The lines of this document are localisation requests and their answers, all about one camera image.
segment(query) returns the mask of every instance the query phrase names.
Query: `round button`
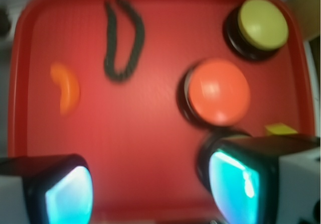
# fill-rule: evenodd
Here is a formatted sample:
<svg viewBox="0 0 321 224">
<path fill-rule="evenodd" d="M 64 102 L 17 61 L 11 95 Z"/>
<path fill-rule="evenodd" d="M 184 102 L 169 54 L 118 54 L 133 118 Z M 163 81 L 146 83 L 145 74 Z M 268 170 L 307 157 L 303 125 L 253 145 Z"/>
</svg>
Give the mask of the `round button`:
<svg viewBox="0 0 321 224">
<path fill-rule="evenodd" d="M 189 81 L 189 103 L 206 122 L 231 126 L 246 114 L 250 88 L 241 70 L 231 62 L 206 60 L 194 69 Z"/>
<path fill-rule="evenodd" d="M 244 38 L 260 50 L 275 50 L 287 41 L 286 20 L 268 0 L 246 0 L 238 15 L 238 25 Z"/>
</svg>

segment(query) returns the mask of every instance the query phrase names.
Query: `glowing light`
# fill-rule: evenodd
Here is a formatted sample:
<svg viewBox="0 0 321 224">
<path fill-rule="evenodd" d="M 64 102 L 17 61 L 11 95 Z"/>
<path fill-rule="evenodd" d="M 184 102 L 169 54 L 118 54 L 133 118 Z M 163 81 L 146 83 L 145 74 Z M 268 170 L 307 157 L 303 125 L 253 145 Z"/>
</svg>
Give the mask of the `glowing light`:
<svg viewBox="0 0 321 224">
<path fill-rule="evenodd" d="M 89 223 L 93 188 L 87 168 L 77 166 L 45 194 L 50 224 Z"/>
<path fill-rule="evenodd" d="M 218 149 L 209 163 L 210 185 L 228 223 L 258 223 L 259 174 Z"/>
</svg>

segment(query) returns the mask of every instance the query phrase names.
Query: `yellow button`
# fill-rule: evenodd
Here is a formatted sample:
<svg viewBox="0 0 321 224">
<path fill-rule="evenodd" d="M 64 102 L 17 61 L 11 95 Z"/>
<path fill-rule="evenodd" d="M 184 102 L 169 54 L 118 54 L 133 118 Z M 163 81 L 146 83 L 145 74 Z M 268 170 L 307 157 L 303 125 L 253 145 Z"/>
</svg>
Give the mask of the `yellow button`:
<svg viewBox="0 0 321 224">
<path fill-rule="evenodd" d="M 246 0 L 239 11 L 238 24 L 245 39 L 258 49 L 275 50 L 287 41 L 286 20 L 268 0 Z"/>
</svg>

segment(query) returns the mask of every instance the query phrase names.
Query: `orange button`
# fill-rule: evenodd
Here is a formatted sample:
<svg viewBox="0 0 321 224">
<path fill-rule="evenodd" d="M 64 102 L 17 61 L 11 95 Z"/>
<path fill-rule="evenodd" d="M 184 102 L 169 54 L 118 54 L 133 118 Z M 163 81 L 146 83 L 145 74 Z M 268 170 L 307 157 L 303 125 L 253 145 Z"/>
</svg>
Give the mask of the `orange button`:
<svg viewBox="0 0 321 224">
<path fill-rule="evenodd" d="M 231 126 L 246 114 L 250 88 L 234 64 L 223 59 L 209 59 L 191 74 L 188 98 L 195 113 L 206 122 Z"/>
</svg>

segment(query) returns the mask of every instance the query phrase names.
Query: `red plastic surface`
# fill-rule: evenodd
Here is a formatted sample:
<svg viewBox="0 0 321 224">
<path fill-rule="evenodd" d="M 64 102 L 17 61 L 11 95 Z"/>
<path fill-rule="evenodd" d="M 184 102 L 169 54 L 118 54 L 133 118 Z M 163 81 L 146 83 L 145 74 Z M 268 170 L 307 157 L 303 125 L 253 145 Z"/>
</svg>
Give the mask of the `red plastic surface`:
<svg viewBox="0 0 321 224">
<path fill-rule="evenodd" d="M 180 114 L 177 85 L 193 63 L 224 58 L 244 73 L 251 103 L 237 125 L 254 136 L 282 122 L 314 134 L 312 98 L 302 40 L 285 5 L 288 43 L 267 61 L 249 63 L 225 44 L 223 22 L 244 0 L 129 0 L 141 14 L 145 45 L 132 78 L 112 83 L 104 74 L 104 1 L 33 0 L 15 36 L 9 109 L 9 155 L 78 153 L 94 183 L 93 221 L 208 218 L 217 214 L 198 181 L 195 160 L 207 130 Z M 134 38 L 128 17 L 118 19 L 118 67 Z M 73 69 L 80 101 L 67 117 L 50 78 L 59 61 Z"/>
</svg>

